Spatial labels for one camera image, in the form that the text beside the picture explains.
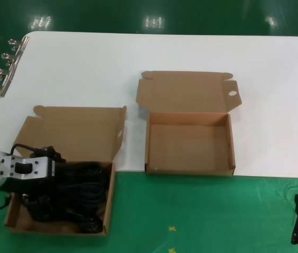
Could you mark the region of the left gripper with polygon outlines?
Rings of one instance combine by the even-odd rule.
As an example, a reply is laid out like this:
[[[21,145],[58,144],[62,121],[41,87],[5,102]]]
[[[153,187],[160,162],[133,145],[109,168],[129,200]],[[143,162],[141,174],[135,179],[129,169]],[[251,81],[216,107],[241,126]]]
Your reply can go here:
[[[48,157],[12,157],[3,174],[2,190],[19,194],[44,194],[54,184],[55,162]]]

